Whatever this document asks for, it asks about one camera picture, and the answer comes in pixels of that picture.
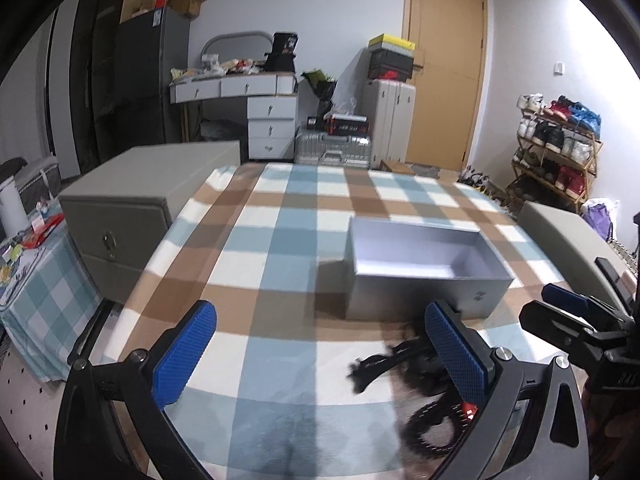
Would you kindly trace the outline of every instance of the metal screw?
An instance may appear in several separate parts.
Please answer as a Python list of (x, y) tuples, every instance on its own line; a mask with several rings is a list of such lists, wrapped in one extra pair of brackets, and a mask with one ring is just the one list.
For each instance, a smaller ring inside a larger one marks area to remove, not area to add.
[(79, 358), (74, 361), (74, 370), (78, 370), (78, 371), (84, 370), (85, 367), (86, 367), (86, 359)]
[(556, 364), (561, 368), (568, 368), (569, 367), (569, 359), (567, 359), (563, 355), (559, 355), (558, 357), (556, 357)]
[(135, 363), (141, 363), (146, 359), (146, 350), (142, 348), (138, 348), (137, 350), (134, 350), (129, 355), (129, 359), (131, 359)]
[(504, 346), (498, 346), (498, 348), (495, 349), (495, 354), (498, 356), (498, 359), (503, 361), (508, 361), (513, 357), (513, 352)]

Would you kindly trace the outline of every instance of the white cylinder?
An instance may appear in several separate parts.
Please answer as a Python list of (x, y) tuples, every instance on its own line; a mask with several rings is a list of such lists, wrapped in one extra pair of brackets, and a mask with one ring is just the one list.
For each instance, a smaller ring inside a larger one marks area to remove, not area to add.
[(0, 222), (8, 238), (31, 227), (12, 176), (0, 184)]

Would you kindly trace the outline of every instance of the checkered fabric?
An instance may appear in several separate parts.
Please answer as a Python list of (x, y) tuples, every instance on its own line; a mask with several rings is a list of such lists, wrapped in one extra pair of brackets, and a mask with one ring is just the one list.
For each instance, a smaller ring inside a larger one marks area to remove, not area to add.
[(166, 413), (216, 480), (426, 478), (399, 429), (426, 403), (394, 372), (355, 395), (356, 358), (385, 352), (401, 326), (344, 311), (351, 216), (482, 230), (516, 276), (496, 311), (472, 322), (523, 360), (558, 352), (524, 333), (520, 308), (562, 277), (485, 196), (378, 171), (290, 164), (216, 170), (189, 200), (123, 309), (105, 361), (149, 348), (198, 298), (218, 330)]
[(66, 380), (66, 358), (94, 314), (100, 297), (62, 222), (14, 300), (0, 307), (17, 351), (39, 381)]

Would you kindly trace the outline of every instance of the refrigerator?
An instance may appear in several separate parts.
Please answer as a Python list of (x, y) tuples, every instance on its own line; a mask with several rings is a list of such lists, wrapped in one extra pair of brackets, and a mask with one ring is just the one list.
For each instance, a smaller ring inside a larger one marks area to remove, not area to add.
[(115, 41), (116, 149), (180, 142), (180, 109), (169, 102), (172, 68), (186, 68), (190, 20), (169, 7), (120, 24)]
[(383, 160), (404, 162), (414, 118), (415, 86), (385, 79), (369, 80), (362, 91), (362, 114), (369, 118), (371, 167)]

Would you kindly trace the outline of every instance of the white drawer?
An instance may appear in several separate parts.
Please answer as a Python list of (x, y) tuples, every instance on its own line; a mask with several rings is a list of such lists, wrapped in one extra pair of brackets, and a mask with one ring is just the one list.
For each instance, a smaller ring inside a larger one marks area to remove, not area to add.
[(222, 78), (222, 97), (276, 93), (276, 75), (232, 75)]
[(171, 102), (183, 103), (220, 97), (220, 82), (220, 79), (207, 79), (206, 81), (191, 81), (172, 86)]
[(293, 139), (249, 139), (249, 158), (293, 158)]
[(296, 87), (296, 77), (293, 75), (278, 76), (278, 94), (293, 94)]
[(292, 139), (296, 135), (296, 121), (249, 121), (250, 139)]
[(295, 119), (295, 97), (250, 97), (246, 103), (248, 119)]

